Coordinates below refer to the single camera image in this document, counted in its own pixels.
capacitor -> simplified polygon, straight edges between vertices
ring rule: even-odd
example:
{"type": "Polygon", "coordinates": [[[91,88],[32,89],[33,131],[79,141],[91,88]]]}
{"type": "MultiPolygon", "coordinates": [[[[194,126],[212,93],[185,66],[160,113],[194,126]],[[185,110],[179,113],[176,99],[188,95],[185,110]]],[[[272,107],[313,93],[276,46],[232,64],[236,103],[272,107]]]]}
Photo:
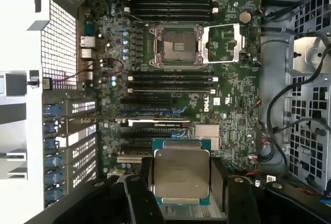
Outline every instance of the capacitor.
{"type": "Polygon", "coordinates": [[[226,113],[221,113],[221,118],[223,119],[223,120],[226,120],[227,119],[227,114],[226,113]]]}

blue pci bracket clip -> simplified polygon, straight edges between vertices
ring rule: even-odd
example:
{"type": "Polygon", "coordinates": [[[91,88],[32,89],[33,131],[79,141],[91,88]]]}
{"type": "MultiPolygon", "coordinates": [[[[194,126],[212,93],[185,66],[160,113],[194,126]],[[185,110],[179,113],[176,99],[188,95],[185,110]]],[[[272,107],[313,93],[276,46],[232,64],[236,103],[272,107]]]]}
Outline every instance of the blue pci bracket clip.
{"type": "Polygon", "coordinates": [[[45,201],[56,201],[64,196],[62,187],[49,189],[45,192],[45,201]]]}
{"type": "Polygon", "coordinates": [[[62,182],[64,179],[63,172],[61,170],[58,171],[50,171],[45,174],[44,183],[45,184],[57,184],[62,182]]]}
{"type": "Polygon", "coordinates": [[[64,115],[63,104],[44,105],[42,114],[44,117],[57,117],[64,115]]]}
{"type": "Polygon", "coordinates": [[[43,142],[43,148],[45,150],[54,150],[58,149],[60,142],[56,138],[46,138],[43,142]]]}
{"type": "Polygon", "coordinates": [[[62,155],[50,155],[44,158],[43,164],[46,168],[57,167],[63,164],[62,155]]]}

vent grille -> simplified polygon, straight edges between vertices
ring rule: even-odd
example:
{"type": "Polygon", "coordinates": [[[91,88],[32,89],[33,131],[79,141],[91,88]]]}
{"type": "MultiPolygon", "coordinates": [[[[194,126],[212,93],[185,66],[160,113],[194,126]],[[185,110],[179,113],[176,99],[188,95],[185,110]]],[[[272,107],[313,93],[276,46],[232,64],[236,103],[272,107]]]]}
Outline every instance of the vent grille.
{"type": "Polygon", "coordinates": [[[96,167],[96,161],[94,160],[84,171],[78,174],[78,176],[72,180],[73,187],[75,188],[77,185],[79,185],[80,182],[82,182],[88,175],[89,173],[95,169],[96,167]]]}
{"type": "Polygon", "coordinates": [[[295,16],[294,30],[299,33],[306,32],[309,23],[310,31],[318,31],[331,24],[330,0],[310,0],[295,16]]]}
{"type": "Polygon", "coordinates": [[[94,149],[93,151],[85,155],[82,159],[74,163],[73,172],[75,173],[79,171],[81,168],[83,168],[84,165],[86,165],[89,161],[91,161],[95,157],[95,155],[96,155],[96,150],[94,149]]]}
{"type": "MultiPolygon", "coordinates": [[[[304,77],[293,78],[293,83],[303,80],[304,77]]],[[[296,120],[306,117],[323,120],[324,117],[328,117],[328,87],[304,85],[303,89],[303,91],[299,87],[293,89],[290,103],[292,116],[296,120]]],[[[306,182],[305,178],[310,175],[318,185],[325,189],[327,142],[326,134],[320,133],[320,125],[312,121],[302,122],[292,127],[290,172],[303,182],[306,182]]]]}
{"type": "Polygon", "coordinates": [[[52,0],[50,22],[41,31],[41,61],[54,89],[77,88],[76,19],[52,0]]]}
{"type": "MultiPolygon", "coordinates": [[[[295,77],[292,79],[293,83],[299,83],[305,80],[305,77],[295,77]]],[[[301,86],[292,89],[292,96],[301,96],[301,86]]]]}
{"type": "Polygon", "coordinates": [[[95,109],[95,101],[82,102],[82,103],[73,103],[72,104],[72,113],[76,114],[83,111],[88,111],[95,109]]]}
{"type": "Polygon", "coordinates": [[[96,138],[93,137],[90,140],[86,141],[84,144],[77,147],[75,150],[72,151],[72,157],[77,158],[79,155],[81,155],[83,152],[91,148],[95,145],[96,138]]]}
{"type": "Polygon", "coordinates": [[[90,176],[87,181],[91,181],[91,180],[94,180],[97,178],[97,173],[96,172],[93,172],[92,176],[90,176]]]}

sticker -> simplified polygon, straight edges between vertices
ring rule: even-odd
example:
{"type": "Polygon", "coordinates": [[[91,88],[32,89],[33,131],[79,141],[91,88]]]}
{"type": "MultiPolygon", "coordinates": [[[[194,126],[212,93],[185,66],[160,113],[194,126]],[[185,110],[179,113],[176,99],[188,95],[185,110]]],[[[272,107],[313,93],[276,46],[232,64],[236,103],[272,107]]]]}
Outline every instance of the sticker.
{"type": "Polygon", "coordinates": [[[274,182],[274,181],[276,181],[276,177],[275,176],[267,175],[267,183],[274,182]]]}
{"type": "Polygon", "coordinates": [[[214,106],[220,106],[221,105],[221,98],[214,97],[213,98],[213,103],[214,103],[214,106]]]}

white label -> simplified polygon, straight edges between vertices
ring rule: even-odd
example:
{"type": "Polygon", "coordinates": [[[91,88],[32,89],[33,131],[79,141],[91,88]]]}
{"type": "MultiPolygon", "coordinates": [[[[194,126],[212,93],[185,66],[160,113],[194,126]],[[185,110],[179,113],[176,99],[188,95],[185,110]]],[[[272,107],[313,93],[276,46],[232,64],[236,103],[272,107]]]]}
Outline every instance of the white label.
{"type": "Polygon", "coordinates": [[[221,105],[221,98],[214,97],[213,103],[214,103],[214,106],[220,106],[221,105]]]}
{"type": "Polygon", "coordinates": [[[225,98],[225,105],[229,105],[230,104],[230,97],[226,97],[225,98]]]}
{"type": "Polygon", "coordinates": [[[274,182],[274,181],[276,181],[276,177],[275,176],[267,175],[267,183],[274,182]]]}
{"type": "Polygon", "coordinates": [[[209,112],[209,96],[204,98],[204,110],[203,112],[209,112]]]}

